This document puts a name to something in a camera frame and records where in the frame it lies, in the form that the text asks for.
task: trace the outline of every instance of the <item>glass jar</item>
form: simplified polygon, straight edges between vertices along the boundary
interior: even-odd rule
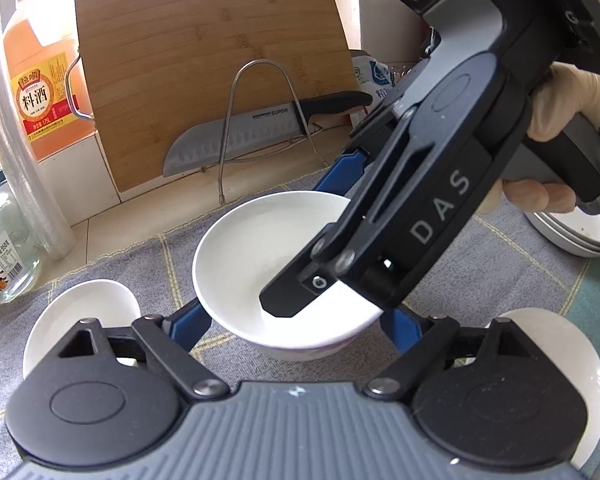
[[[40,248],[7,184],[0,186],[0,303],[11,301],[36,282]]]

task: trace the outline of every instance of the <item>yellow label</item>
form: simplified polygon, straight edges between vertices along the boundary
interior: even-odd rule
[[[66,54],[38,63],[11,79],[16,108],[29,140],[36,140],[77,120],[64,93]],[[72,96],[75,106],[78,101]]]

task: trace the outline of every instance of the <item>barcode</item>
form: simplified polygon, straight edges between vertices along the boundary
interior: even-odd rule
[[[19,262],[16,262],[15,266],[13,267],[13,269],[11,269],[11,272],[9,273],[9,279],[12,280],[13,278],[15,278],[21,270],[22,265]]]

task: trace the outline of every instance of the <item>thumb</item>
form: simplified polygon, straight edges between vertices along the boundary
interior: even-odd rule
[[[600,75],[565,63],[553,63],[531,94],[533,114],[528,136],[546,142],[557,137],[582,112],[600,129]]]

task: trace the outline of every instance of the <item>gray ribbed surface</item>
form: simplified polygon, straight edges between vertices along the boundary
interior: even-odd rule
[[[299,388],[304,394],[297,396]],[[196,405],[167,444],[100,473],[27,464],[12,480],[576,480],[570,466],[527,474],[476,471],[421,438],[403,408],[349,383],[245,383]]]

